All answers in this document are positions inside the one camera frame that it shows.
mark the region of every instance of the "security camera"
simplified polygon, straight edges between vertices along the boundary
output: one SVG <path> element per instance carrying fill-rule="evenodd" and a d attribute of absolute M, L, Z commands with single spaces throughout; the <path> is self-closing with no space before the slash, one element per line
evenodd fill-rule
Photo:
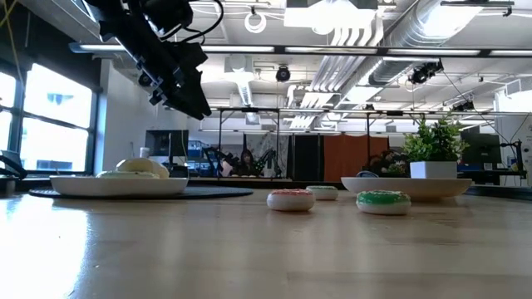
<path fill-rule="evenodd" d="M 288 70 L 288 66 L 280 66 L 277 75 L 275 75 L 275 79 L 277 79 L 277 82 L 286 82 L 290 80 L 290 71 Z"/>

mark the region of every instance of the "potted plant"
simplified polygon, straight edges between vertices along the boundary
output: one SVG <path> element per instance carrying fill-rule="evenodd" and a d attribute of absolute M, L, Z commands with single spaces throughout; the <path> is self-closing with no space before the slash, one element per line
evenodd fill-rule
<path fill-rule="evenodd" d="M 460 124 L 450 124 L 447 117 L 434 125 L 421 120 L 417 135 L 406 137 L 405 152 L 413 179 L 456 179 L 456 161 L 467 144 L 459 140 Z"/>

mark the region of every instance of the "green plant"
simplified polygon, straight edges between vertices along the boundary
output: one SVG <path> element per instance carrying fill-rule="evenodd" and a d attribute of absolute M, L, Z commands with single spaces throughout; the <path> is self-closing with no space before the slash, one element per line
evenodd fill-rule
<path fill-rule="evenodd" d="M 434 125 L 426 125 L 421 120 L 417 135 L 407 135 L 405 153 L 411 162 L 417 161 L 457 161 L 467 143 L 457 139 L 460 124 L 450 124 L 448 117 Z"/>

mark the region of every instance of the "person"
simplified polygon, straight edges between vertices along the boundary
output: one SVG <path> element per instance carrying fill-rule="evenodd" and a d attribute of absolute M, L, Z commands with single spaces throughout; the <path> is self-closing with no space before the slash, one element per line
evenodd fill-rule
<path fill-rule="evenodd" d="M 239 175 L 254 175 L 254 159 L 249 149 L 244 149 L 240 155 Z"/>

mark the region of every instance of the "white pot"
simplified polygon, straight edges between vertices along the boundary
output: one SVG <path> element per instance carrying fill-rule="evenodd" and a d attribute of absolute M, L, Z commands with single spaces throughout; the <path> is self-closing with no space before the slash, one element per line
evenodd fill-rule
<path fill-rule="evenodd" d="M 456 162 L 411 162 L 410 177 L 413 179 L 456 179 Z"/>

